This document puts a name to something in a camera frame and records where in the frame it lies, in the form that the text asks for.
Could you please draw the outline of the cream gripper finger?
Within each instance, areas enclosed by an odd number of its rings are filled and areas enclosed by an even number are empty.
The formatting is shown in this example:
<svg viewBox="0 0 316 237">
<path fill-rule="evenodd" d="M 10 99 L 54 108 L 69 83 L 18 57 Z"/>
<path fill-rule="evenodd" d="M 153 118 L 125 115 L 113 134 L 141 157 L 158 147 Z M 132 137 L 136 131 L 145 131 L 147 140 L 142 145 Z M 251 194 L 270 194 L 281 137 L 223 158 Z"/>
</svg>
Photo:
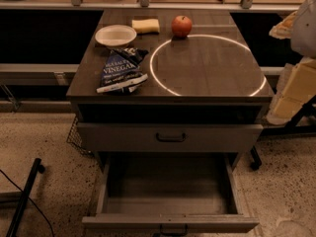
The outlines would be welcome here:
<svg viewBox="0 0 316 237">
<path fill-rule="evenodd" d="M 266 116 L 268 123 L 279 125 L 289 122 L 315 95 L 316 60 L 303 57 L 295 65 L 286 63 Z"/>
</svg>

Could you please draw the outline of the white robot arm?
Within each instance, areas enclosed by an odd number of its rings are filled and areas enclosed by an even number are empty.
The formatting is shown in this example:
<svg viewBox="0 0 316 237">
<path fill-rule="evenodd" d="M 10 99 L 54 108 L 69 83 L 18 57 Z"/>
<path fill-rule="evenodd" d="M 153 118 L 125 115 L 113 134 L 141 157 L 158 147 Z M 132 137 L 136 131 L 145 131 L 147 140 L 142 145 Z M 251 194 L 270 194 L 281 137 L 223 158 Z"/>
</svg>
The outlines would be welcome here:
<svg viewBox="0 0 316 237">
<path fill-rule="evenodd" d="M 291 49 L 302 55 L 295 65 L 284 66 L 267 114 L 269 123 L 285 124 L 316 96 L 316 0 L 305 0 L 270 35 L 290 39 Z"/>
</svg>

